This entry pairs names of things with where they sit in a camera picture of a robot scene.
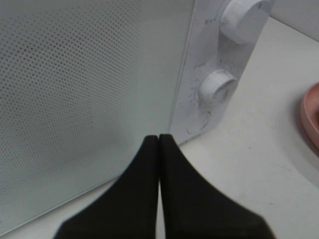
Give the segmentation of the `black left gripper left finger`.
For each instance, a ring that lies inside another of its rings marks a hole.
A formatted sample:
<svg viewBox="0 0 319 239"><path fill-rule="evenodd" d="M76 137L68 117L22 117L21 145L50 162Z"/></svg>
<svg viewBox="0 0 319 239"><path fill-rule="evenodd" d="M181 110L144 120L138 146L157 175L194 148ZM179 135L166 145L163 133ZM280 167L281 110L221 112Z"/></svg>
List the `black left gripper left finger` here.
<svg viewBox="0 0 319 239"><path fill-rule="evenodd" d="M125 172L88 207L64 221L57 239L154 239L159 190L158 137L146 136Z"/></svg>

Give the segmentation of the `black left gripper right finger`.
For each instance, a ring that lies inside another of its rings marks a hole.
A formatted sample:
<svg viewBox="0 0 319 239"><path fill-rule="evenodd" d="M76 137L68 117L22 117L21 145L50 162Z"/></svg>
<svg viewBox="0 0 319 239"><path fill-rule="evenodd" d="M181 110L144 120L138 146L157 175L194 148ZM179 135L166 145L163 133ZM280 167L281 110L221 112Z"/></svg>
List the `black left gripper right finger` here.
<svg viewBox="0 0 319 239"><path fill-rule="evenodd" d="M261 216L226 197L194 169L170 134L160 135L159 150L166 238L273 238Z"/></svg>

